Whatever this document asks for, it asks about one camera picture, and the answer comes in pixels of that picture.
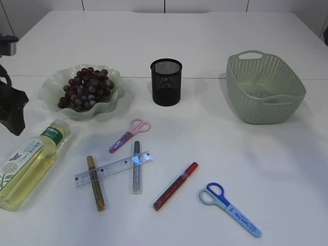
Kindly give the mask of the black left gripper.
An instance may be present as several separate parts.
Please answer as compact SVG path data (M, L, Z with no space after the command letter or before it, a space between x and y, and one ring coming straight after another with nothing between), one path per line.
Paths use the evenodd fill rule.
M19 136L25 129L24 106L29 101L24 91L12 87L7 71L1 66L1 124L12 134Z

